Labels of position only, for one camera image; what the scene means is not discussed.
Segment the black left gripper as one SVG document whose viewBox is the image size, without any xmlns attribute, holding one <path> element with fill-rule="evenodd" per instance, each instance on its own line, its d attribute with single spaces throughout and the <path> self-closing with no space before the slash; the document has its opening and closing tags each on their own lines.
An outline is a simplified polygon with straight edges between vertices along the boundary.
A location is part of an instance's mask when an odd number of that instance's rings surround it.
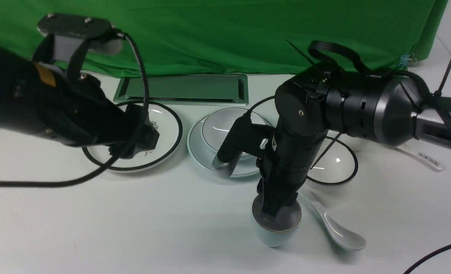
<svg viewBox="0 0 451 274">
<path fill-rule="evenodd" d="M 160 135 L 150 122 L 148 102 L 121 108 L 106 98 L 92 76 L 80 87 L 62 82 L 57 87 L 58 91 L 44 95 L 39 106 L 51 138 L 70 147 L 105 146 L 112 157 L 123 159 L 156 148 Z"/>
</svg>

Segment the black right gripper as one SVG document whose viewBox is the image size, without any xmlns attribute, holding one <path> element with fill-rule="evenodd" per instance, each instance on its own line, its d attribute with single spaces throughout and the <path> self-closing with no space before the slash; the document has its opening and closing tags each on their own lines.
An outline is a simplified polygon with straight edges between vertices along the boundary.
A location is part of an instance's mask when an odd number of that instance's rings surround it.
<svg viewBox="0 0 451 274">
<path fill-rule="evenodd" d="M 293 203 L 326 134 L 327 131 L 321 129 L 303 136 L 292 130 L 286 119 L 278 118 L 271 144 L 266 146 L 265 156 L 260 160 L 261 213 L 276 217 L 283 207 Z"/>
</svg>

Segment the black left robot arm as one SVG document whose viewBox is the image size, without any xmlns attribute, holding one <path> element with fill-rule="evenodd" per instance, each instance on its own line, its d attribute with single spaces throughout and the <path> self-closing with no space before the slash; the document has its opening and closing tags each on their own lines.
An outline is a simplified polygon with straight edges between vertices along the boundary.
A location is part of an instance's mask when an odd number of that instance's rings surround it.
<svg viewBox="0 0 451 274">
<path fill-rule="evenodd" d="M 66 71 L 29 61 L 0 47 L 0 128 L 69 147 L 109 147 L 122 158 L 153 150 L 159 132 L 142 106 L 121 109 L 103 93 L 100 80 L 87 75 L 70 83 Z"/>
</svg>

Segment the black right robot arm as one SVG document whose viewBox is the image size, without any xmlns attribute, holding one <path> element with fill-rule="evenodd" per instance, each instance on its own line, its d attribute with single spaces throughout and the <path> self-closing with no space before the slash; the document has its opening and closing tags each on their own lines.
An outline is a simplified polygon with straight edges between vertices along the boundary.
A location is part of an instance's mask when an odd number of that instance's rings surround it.
<svg viewBox="0 0 451 274">
<path fill-rule="evenodd" d="M 389 146 L 420 139 L 451 149 L 451 97 L 431 94 L 407 71 L 321 76 L 309 68 L 276 89 L 274 104 L 279 120 L 258 160 L 257 192 L 268 217 L 294 204 L 329 130 Z"/>
</svg>

